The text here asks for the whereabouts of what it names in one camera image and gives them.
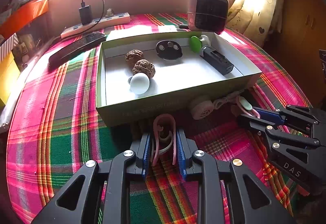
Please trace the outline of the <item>pink clip with green pad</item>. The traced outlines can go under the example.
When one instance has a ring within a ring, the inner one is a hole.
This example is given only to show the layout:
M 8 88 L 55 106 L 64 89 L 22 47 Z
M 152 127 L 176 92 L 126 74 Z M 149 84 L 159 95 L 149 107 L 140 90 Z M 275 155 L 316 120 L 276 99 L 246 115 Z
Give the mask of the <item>pink clip with green pad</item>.
M 260 114 L 258 113 L 258 111 L 256 111 L 244 97 L 237 96 L 235 98 L 235 103 L 238 105 L 238 107 L 244 114 L 260 119 Z

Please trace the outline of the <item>black rectangular battery pack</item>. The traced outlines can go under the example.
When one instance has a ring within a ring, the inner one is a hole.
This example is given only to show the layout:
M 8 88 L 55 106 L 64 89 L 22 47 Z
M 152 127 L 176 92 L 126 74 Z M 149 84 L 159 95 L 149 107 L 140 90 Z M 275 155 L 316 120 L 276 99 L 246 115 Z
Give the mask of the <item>black rectangular battery pack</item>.
M 220 52 L 206 45 L 202 48 L 202 58 L 222 75 L 229 74 L 234 65 Z

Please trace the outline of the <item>green silver spool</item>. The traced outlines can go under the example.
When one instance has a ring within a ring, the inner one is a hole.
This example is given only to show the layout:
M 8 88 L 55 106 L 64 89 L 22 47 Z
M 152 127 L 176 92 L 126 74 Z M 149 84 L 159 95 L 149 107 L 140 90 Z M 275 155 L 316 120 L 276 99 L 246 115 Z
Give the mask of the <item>green silver spool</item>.
M 206 35 L 192 36 L 189 39 L 189 47 L 194 53 L 199 53 L 205 46 L 210 46 L 210 39 Z

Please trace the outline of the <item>white round device with cable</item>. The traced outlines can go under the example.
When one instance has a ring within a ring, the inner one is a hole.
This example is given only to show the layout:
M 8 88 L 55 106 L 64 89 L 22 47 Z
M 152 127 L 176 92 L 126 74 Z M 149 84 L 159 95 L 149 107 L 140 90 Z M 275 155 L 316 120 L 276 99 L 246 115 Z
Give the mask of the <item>white round device with cable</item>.
M 218 110 L 226 103 L 246 105 L 245 99 L 240 95 L 239 91 L 230 93 L 224 97 L 211 100 L 208 96 L 200 96 L 192 100 L 189 104 L 189 111 L 195 120 L 200 120 L 210 115 L 214 110 Z

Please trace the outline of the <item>black charger adapter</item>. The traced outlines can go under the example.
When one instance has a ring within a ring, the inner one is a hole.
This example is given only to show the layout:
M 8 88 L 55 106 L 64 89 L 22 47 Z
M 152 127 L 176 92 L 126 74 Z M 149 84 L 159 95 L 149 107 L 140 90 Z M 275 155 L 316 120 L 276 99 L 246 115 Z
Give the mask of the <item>black charger adapter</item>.
M 80 19 L 81 23 L 83 26 L 88 25 L 92 22 L 93 17 L 92 17 L 92 11 L 91 11 L 91 6 L 90 5 L 82 5 L 79 8 L 79 14 L 80 14 Z

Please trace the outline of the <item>green white cardboard tray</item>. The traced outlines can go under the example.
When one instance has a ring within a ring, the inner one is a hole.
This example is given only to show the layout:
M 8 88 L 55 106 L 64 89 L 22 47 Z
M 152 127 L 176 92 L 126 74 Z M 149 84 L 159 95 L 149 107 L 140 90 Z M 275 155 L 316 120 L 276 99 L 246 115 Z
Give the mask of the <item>green white cardboard tray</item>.
M 200 96 L 217 99 L 253 87 L 261 70 L 230 42 L 226 33 L 221 36 L 205 33 L 211 47 L 234 65 L 226 75 L 191 51 L 189 39 L 193 35 L 192 32 L 143 34 L 107 40 L 101 44 L 96 109 L 106 126 L 131 123 L 186 108 Z M 162 40 L 177 42 L 181 46 L 182 57 L 172 61 L 159 58 L 156 44 Z M 128 83 L 133 73 L 125 55 L 134 49 L 141 50 L 156 71 L 150 79 L 149 89 L 142 95 L 134 94 Z

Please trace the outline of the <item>white round knob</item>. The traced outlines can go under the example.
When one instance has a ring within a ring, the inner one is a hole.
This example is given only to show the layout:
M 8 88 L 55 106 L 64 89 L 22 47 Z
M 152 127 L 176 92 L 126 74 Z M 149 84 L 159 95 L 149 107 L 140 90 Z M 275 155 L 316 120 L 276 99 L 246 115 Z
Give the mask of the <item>white round knob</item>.
M 137 73 L 128 79 L 130 90 L 136 95 L 144 94 L 150 87 L 150 79 L 145 73 Z

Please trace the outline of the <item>large brown walnut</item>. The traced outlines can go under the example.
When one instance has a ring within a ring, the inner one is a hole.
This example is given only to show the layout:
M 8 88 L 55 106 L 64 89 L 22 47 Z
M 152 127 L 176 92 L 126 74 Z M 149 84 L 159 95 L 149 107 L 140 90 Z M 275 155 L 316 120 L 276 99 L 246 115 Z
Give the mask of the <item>large brown walnut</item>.
M 143 73 L 150 79 L 153 78 L 156 73 L 154 64 L 146 59 L 137 61 L 132 69 L 132 72 L 133 75 Z

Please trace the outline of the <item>black three-button remote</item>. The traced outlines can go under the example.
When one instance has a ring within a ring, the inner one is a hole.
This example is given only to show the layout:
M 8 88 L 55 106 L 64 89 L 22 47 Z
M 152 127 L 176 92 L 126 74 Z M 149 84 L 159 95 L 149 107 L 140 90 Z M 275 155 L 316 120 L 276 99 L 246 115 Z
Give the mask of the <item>black three-button remote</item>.
M 164 60 L 177 60 L 182 57 L 181 46 L 172 40 L 162 40 L 156 44 L 156 53 Z

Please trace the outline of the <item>pink cable winder clip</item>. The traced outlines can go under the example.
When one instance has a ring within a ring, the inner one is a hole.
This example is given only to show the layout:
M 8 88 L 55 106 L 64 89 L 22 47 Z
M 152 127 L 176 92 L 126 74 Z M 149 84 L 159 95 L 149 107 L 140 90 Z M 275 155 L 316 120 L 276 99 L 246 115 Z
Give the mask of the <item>pink cable winder clip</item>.
M 173 148 L 172 164 L 176 164 L 177 158 L 177 143 L 176 143 L 176 122 L 171 114 L 161 114 L 157 116 L 153 122 L 154 150 L 151 151 L 151 164 L 153 166 L 159 160 L 159 157 L 167 153 Z

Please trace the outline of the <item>small brown walnut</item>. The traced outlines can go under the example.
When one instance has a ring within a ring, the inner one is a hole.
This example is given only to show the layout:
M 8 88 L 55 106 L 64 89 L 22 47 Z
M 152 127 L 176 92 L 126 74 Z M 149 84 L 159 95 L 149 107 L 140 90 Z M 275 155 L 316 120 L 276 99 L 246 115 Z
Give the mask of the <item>small brown walnut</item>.
M 144 53 L 141 50 L 134 49 L 126 53 L 125 60 L 126 62 L 133 62 L 136 63 L 138 60 L 144 58 Z

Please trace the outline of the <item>orange box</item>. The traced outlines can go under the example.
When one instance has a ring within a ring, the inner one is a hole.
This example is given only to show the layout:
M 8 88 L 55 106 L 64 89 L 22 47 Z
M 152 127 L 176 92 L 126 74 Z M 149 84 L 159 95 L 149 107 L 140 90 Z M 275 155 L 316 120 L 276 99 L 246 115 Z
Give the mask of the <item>orange box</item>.
M 48 12 L 48 0 L 32 0 L 18 8 L 7 20 L 1 25 L 0 34 L 8 39 L 14 33 L 20 31 L 28 23 L 37 17 Z

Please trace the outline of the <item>black smartphone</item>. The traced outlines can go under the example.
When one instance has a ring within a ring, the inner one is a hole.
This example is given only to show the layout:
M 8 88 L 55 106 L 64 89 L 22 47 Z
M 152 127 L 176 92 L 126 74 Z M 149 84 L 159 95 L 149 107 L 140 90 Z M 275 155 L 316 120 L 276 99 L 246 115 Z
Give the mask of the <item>black smartphone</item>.
M 49 57 L 48 68 L 56 69 L 81 53 L 97 47 L 106 40 L 106 35 L 101 32 L 93 32 L 69 45 L 63 47 Z

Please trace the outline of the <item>small grey fan heater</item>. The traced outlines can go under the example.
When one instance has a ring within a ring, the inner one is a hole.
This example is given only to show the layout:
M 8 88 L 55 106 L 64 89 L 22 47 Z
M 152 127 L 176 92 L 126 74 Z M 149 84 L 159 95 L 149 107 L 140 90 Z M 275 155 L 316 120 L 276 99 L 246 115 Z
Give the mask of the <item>small grey fan heater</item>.
M 187 26 L 191 31 L 224 31 L 229 9 L 228 0 L 189 0 Z

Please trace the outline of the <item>small beige plug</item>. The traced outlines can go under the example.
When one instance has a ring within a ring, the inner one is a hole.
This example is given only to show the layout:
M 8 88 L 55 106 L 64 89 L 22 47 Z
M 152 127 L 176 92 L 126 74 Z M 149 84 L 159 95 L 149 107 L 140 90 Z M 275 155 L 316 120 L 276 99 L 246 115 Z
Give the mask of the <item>small beige plug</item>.
M 113 15 L 114 15 L 114 11 L 111 8 L 109 8 L 106 12 L 106 17 L 112 17 Z

